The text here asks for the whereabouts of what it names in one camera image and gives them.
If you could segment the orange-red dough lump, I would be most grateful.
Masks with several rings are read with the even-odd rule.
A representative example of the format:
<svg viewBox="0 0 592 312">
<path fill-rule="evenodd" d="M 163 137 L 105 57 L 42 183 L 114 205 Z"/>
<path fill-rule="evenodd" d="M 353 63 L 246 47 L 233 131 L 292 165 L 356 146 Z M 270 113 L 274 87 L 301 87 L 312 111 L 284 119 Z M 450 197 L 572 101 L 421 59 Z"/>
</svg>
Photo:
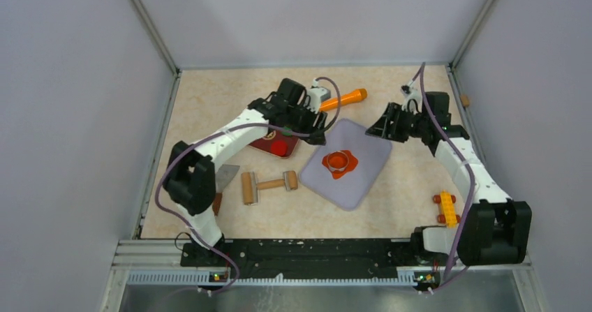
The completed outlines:
<svg viewBox="0 0 592 312">
<path fill-rule="evenodd" d="M 349 150 L 333 151 L 322 158 L 322 165 L 335 180 L 356 169 L 359 161 Z"/>
</svg>

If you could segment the wooden double-ended dough roller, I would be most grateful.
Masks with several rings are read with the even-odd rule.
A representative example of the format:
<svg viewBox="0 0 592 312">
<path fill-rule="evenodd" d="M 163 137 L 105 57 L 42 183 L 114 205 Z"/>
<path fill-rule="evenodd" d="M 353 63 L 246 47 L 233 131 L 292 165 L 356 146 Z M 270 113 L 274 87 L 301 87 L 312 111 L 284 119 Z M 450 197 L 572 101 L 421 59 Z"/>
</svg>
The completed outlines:
<svg viewBox="0 0 592 312">
<path fill-rule="evenodd" d="M 287 191 L 293 191 L 299 187 L 299 179 L 294 170 L 285 171 L 282 178 L 269 181 L 258 181 L 254 172 L 243 172 L 240 180 L 242 202 L 246 206 L 258 204 L 260 191 L 280 187 L 284 187 Z"/>
</svg>

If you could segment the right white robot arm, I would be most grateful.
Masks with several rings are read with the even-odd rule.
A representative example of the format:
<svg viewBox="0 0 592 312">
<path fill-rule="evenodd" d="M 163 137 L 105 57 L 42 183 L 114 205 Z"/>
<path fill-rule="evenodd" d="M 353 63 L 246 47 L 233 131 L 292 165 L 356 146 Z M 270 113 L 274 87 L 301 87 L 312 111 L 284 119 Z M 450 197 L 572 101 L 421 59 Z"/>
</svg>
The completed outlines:
<svg viewBox="0 0 592 312">
<path fill-rule="evenodd" d="M 467 266 L 519 264 L 526 257 L 532 210 L 513 200 L 491 177 L 473 148 L 466 129 L 452 124 L 450 97 L 441 91 L 425 94 L 419 112 L 407 103 L 388 103 L 366 135 L 404 143 L 419 138 L 448 172 L 468 211 L 452 248 Z"/>
</svg>

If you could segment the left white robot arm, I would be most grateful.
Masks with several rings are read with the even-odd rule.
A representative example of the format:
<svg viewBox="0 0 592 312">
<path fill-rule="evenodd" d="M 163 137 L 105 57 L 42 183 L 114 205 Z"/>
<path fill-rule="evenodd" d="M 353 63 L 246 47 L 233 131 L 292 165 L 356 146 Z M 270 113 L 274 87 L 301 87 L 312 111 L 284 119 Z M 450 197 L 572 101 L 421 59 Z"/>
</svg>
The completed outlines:
<svg viewBox="0 0 592 312">
<path fill-rule="evenodd" d="M 157 188 L 163 189 L 178 210 L 171 213 L 189 228 L 197 255 L 206 265 L 223 259 L 223 233 L 216 223 L 216 175 L 227 160 L 272 131 L 287 131 L 312 144 L 326 143 L 327 113 L 320 106 L 331 96 L 313 81 L 311 87 L 284 78 L 276 91 L 251 101 L 237 117 L 211 135 L 192 143 L 179 141 Z"/>
</svg>

